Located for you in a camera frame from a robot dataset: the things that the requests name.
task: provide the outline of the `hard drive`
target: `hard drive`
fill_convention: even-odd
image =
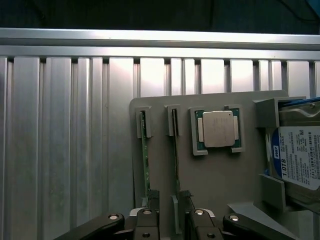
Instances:
[[[266,130],[269,174],[285,182],[291,201],[320,213],[320,98],[280,105],[279,123]]]

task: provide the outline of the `dark background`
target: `dark background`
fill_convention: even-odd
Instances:
[[[0,27],[318,34],[319,18],[305,0],[1,0]]]

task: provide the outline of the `hard drive label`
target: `hard drive label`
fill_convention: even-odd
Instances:
[[[272,136],[279,176],[310,190],[320,186],[320,126],[282,126]]]

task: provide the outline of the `gray mounting plate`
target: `gray mounting plate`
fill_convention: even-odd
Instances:
[[[130,103],[132,160],[135,204],[144,197],[144,172],[141,139],[137,136],[136,108],[150,107],[151,135],[148,139],[150,186],[160,191],[161,237],[175,234],[175,158],[172,136],[168,136],[169,105],[180,105],[178,124],[179,175],[181,190],[189,190],[196,208],[209,209],[222,218],[227,204],[260,201],[259,174],[267,168],[265,136],[256,126],[254,101],[287,97],[287,92],[255,91],[201,95],[135,98]],[[208,155],[194,156],[189,108],[223,110],[226,105],[242,105],[245,130],[244,152],[232,153],[230,147],[208,148]]]

